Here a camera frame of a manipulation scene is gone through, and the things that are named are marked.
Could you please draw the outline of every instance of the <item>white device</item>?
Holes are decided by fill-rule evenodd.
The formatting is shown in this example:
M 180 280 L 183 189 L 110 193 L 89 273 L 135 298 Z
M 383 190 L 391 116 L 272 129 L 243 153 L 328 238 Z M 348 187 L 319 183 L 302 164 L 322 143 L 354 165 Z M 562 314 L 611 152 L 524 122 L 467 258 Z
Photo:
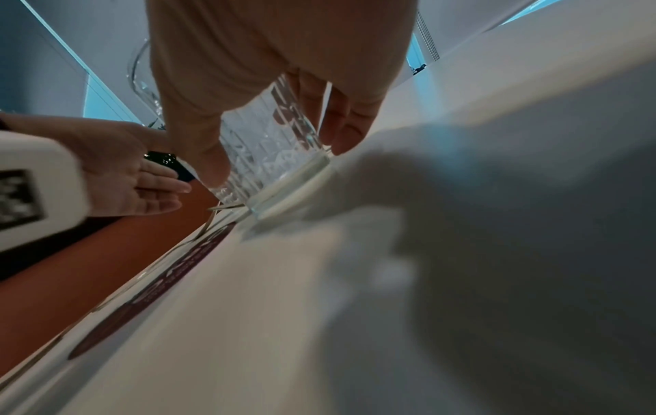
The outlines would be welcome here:
M 70 151 L 51 139 L 0 131 L 0 251 L 72 228 L 88 213 Z

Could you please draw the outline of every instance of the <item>drinking glass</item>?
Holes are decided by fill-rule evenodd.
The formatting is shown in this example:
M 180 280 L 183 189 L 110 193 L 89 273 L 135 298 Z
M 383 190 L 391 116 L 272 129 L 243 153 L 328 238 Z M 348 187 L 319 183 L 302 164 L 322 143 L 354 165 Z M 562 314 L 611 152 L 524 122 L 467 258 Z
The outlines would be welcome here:
M 150 41 L 130 65 L 133 91 L 162 119 L 162 106 L 150 69 Z M 217 139 L 230 159 L 221 187 L 210 189 L 224 204 L 245 203 L 260 215 L 306 184 L 329 164 L 312 124 L 301 113 L 284 76 L 246 106 L 227 111 Z M 197 175 L 188 163 L 181 161 Z

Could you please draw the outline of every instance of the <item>table surface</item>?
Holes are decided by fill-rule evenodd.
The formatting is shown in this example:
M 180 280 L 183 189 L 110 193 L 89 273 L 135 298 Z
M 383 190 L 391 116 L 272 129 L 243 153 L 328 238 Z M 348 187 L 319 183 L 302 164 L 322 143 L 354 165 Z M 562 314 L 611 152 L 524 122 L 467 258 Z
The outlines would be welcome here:
M 159 263 L 0 413 L 656 413 L 656 3 L 619 3 L 563 1 L 391 91 L 315 193 L 66 360 Z

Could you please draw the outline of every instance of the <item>brown wall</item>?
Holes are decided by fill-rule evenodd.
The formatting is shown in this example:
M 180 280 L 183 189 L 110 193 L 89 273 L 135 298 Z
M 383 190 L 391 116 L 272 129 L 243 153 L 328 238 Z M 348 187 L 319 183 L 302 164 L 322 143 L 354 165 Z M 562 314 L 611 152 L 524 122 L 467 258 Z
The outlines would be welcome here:
M 0 376 L 201 226 L 217 200 L 191 185 L 180 210 L 122 218 L 0 282 Z

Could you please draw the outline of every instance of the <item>glass base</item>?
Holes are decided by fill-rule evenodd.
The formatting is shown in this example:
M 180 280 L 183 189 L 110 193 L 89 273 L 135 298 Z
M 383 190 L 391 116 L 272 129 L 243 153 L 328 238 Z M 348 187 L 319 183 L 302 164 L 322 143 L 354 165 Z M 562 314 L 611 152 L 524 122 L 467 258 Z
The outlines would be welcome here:
M 322 172 L 330 160 L 323 152 L 318 153 L 312 160 L 308 161 L 303 167 L 293 172 L 281 181 L 267 186 L 260 193 L 246 201 L 246 206 L 253 214 L 260 219 L 268 213 L 271 208 L 280 203 L 283 199 L 300 189 L 308 181 L 312 180 L 317 174 Z

